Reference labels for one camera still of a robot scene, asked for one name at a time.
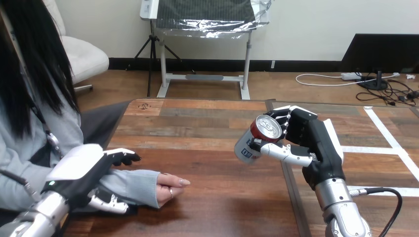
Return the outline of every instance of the white chair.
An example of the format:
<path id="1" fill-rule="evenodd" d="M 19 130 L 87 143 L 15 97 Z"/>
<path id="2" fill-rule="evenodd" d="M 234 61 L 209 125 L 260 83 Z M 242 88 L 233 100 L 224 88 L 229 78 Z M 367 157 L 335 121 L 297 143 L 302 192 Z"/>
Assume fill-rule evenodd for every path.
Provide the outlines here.
<path id="1" fill-rule="evenodd" d="M 73 69 L 73 84 L 108 70 L 109 58 L 105 52 L 91 43 L 66 36 L 64 21 L 55 0 L 43 0 L 61 36 L 68 59 Z M 93 89 L 92 85 L 76 87 L 75 91 Z"/>

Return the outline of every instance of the robotic arm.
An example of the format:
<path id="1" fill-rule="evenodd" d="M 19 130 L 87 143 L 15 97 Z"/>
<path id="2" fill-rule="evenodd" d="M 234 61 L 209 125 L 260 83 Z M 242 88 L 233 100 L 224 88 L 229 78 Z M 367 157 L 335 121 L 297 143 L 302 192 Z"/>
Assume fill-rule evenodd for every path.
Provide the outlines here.
<path id="1" fill-rule="evenodd" d="M 98 210 L 126 213 L 126 203 L 119 202 L 115 195 L 98 191 L 96 186 L 112 164 L 130 165 L 140 160 L 135 152 L 127 149 L 103 151 L 96 144 L 72 149 L 49 173 L 41 195 L 25 185 L 35 202 L 13 222 L 1 227 L 0 236 L 50 237 L 70 211 L 87 205 Z"/>
<path id="2" fill-rule="evenodd" d="M 316 114 L 298 106 L 277 108 L 265 115 L 278 122 L 282 130 L 280 140 L 287 139 L 299 146 L 253 138 L 249 148 L 303 166 L 305 181 L 315 191 L 323 211 L 326 237 L 370 237 L 370 227 L 346 186 L 343 151 L 331 121 L 319 121 Z"/>

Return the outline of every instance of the woman's hand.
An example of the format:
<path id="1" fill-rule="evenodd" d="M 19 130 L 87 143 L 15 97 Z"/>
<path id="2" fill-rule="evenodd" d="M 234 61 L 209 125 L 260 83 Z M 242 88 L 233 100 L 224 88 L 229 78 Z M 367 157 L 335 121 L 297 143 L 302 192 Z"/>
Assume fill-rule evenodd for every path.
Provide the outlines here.
<path id="1" fill-rule="evenodd" d="M 159 174 L 157 177 L 156 197 L 159 206 L 183 193 L 183 189 L 190 185 L 186 179 L 171 174 Z"/>

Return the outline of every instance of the wooden floor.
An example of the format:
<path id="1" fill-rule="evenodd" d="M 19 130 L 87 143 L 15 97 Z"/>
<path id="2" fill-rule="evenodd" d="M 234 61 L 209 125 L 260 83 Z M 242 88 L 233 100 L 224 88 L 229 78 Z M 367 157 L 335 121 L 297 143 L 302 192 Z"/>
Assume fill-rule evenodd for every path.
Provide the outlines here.
<path id="1" fill-rule="evenodd" d="M 240 73 L 221 73 L 225 76 L 237 76 Z M 355 98 L 359 92 L 366 91 L 357 85 L 339 87 L 319 87 L 298 84 L 295 77 L 301 73 L 251 72 L 249 74 L 250 96 L 253 100 L 276 99 L 287 102 L 338 103 L 356 105 L 382 105 L 382 100 L 360 102 Z M 340 76 L 339 73 L 321 73 Z M 302 77 L 308 83 L 343 83 L 340 79 L 320 77 Z M 414 90 L 419 90 L 419 75 L 415 80 L 407 80 L 405 75 L 398 78 Z M 93 84 L 94 90 L 79 95 L 82 110 L 89 110 L 121 101 L 134 100 L 147 96 L 148 72 L 109 70 L 104 74 L 85 80 L 77 85 Z M 161 85 L 161 74 L 153 73 L 151 97 L 156 97 Z M 240 100 L 239 85 L 236 82 L 216 81 L 172 81 L 167 97 L 171 98 L 206 98 Z"/>

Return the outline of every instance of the white wall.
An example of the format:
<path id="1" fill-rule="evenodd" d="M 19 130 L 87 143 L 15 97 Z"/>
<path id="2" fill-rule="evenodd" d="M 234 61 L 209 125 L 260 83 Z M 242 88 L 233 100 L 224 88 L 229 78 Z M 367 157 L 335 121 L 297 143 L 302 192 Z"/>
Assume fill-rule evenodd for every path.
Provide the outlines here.
<path id="1" fill-rule="evenodd" d="M 141 0 L 56 0 L 67 35 L 86 40 L 109 57 L 136 55 L 149 23 Z M 337 60 L 355 33 L 419 34 L 419 0 L 275 0 L 271 23 L 253 34 L 254 60 Z M 244 59 L 246 39 L 169 37 L 181 58 Z M 140 57 L 149 57 L 149 48 Z"/>

